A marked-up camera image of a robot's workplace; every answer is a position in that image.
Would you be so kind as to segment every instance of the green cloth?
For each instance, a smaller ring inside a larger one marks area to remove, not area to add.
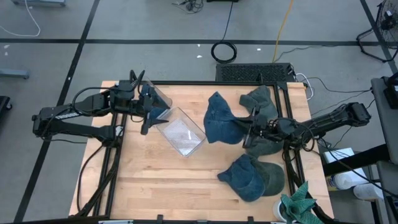
[[[305,182],[290,198],[286,194],[282,194],[280,198],[284,205],[282,216],[286,218],[287,223],[292,223],[293,220],[297,220],[303,224],[323,223],[311,212],[311,209],[315,206],[315,202],[317,200],[305,198],[307,192],[308,182]]]
[[[270,162],[260,162],[256,158],[251,159],[251,164],[256,168],[266,190],[262,196],[274,196],[279,194],[285,187],[285,172],[277,164]]]
[[[247,95],[241,95],[239,104],[246,107],[251,113],[256,105],[260,106],[258,121],[262,125],[267,125],[268,121],[276,119],[278,112],[271,100],[271,91],[265,85],[259,86]],[[268,139],[257,137],[253,139],[251,147],[246,149],[246,153],[250,156],[258,158],[263,155],[270,155],[279,152],[283,148],[284,142],[273,142]]]

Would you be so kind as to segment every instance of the wooden tabletop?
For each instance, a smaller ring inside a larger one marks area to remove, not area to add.
[[[114,82],[103,82],[112,86]],[[218,91],[228,102],[235,116],[247,116],[246,109],[239,105],[239,97],[256,86],[157,86],[169,98],[173,107],[181,108],[202,130],[203,117],[208,99]],[[302,83],[288,83],[290,104],[297,121],[310,119],[305,89]],[[282,105],[283,94],[280,91]],[[111,115],[93,119],[93,126],[110,125]],[[226,170],[244,153],[242,143],[229,145],[207,141],[190,157],[182,157],[159,133],[150,129],[148,135],[140,135],[141,123],[129,119],[126,124],[121,160],[114,193],[111,218],[154,220],[164,215],[165,220],[224,220],[246,221],[253,216],[255,221],[277,221],[272,206],[280,198],[261,197],[255,202],[242,201],[217,174]],[[89,139],[83,161],[98,147],[100,142]],[[314,152],[301,151],[302,164],[309,192],[318,199],[318,204],[329,216],[333,216],[330,198],[319,156]],[[104,150],[87,165],[82,178],[81,206],[92,196],[98,186]],[[259,158],[273,162],[285,170],[282,151]],[[289,194],[287,176],[282,194]],[[76,192],[70,209],[75,214]]]

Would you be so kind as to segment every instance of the wheel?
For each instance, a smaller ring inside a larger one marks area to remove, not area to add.
[[[12,104],[8,103],[7,106],[6,106],[6,109],[7,110],[11,110],[12,109]]]

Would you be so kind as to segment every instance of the gray floor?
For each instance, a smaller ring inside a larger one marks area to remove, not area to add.
[[[202,12],[186,15],[170,5],[174,0],[101,0],[88,35],[89,39],[219,39],[222,37],[229,3],[205,4]],[[374,16],[379,1],[368,0]],[[90,13],[93,0],[68,0],[66,8],[33,6],[32,14],[42,28],[39,38],[78,39]],[[227,39],[275,40],[288,1],[244,0],[235,4]],[[21,34],[36,33],[24,6],[0,2],[0,26]],[[282,40],[355,40],[370,28],[359,1],[301,0],[294,4],[282,33]],[[0,30],[0,38],[13,36]],[[374,34],[366,37],[376,41]],[[21,201],[42,141],[32,134],[30,117],[44,106],[55,105],[65,81],[77,44],[2,44],[0,67],[28,69],[29,80],[0,78],[0,95],[9,95],[14,108],[2,121],[0,132],[0,223],[11,222]],[[293,49],[279,46],[279,52]],[[134,69],[146,70],[153,80],[214,80],[216,62],[211,45],[114,45],[86,44],[83,48],[67,102],[84,87],[103,80],[119,80]],[[237,45],[235,63],[270,62],[272,45]],[[380,47],[367,50],[383,56]],[[228,57],[229,49],[217,49]],[[331,89],[366,90],[374,77],[389,76],[388,64],[363,55],[359,48],[324,47],[284,55],[296,72],[320,77]],[[311,80],[315,96],[309,101],[311,112],[354,94],[327,92]],[[353,101],[368,105],[373,96],[365,93]],[[339,147],[364,151],[384,142],[375,105],[369,109],[371,122],[352,129]],[[89,124],[89,119],[77,122]],[[326,135],[337,142],[346,128]],[[42,172],[24,220],[62,218],[68,215],[83,157],[84,145],[51,143]],[[370,204],[347,197],[351,192],[331,194],[335,217],[346,222],[373,223]]]

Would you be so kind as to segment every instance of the white wire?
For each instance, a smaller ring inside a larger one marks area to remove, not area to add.
[[[309,98],[307,98],[307,100],[311,100],[311,98],[313,97],[313,90],[312,90],[310,81],[309,81],[309,80],[307,79],[307,77],[306,77],[304,74],[302,74],[302,73],[296,73],[296,76],[297,76],[297,75],[302,75],[302,76],[304,77],[305,81],[307,82],[308,87],[309,87],[310,90],[311,90],[311,96],[310,96]]]
[[[37,26],[37,28],[38,28],[38,30],[39,30],[39,31],[37,32],[36,35],[16,34],[16,33],[13,33],[13,32],[11,32],[11,31],[6,30],[6,28],[4,28],[3,26],[0,26],[0,28],[1,28],[2,30],[6,31],[7,33],[9,33],[9,34],[11,34],[11,35],[15,35],[15,36],[17,36],[17,37],[37,37],[37,36],[39,36],[39,35],[40,35],[40,32],[41,32],[41,29],[40,29],[40,26],[37,24],[35,18],[33,18],[32,14],[30,13],[29,7],[27,6],[27,0],[25,0],[25,6],[26,6],[27,12],[29,13],[30,17],[32,18],[33,22],[36,24],[36,26]]]

